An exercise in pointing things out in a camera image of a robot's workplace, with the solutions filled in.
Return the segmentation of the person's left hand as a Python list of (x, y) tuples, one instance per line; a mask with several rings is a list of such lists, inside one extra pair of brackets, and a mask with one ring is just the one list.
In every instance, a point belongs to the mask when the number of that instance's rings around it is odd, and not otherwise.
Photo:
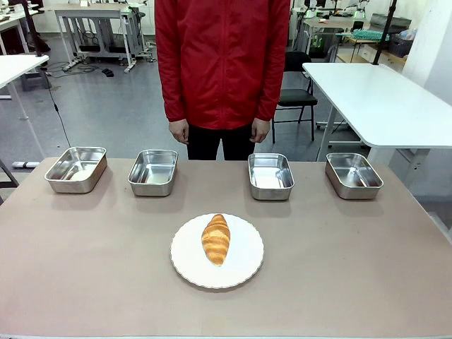
[(251, 125), (251, 138), (252, 143), (261, 143), (265, 140), (268, 132), (270, 131), (270, 122), (255, 118)]

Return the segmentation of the person's right hand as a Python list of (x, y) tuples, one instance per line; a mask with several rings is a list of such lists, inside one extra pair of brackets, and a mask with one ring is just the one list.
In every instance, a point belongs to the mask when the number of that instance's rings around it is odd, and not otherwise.
[(189, 144), (189, 124), (187, 120), (182, 119), (169, 123), (169, 131), (176, 141), (184, 145)]

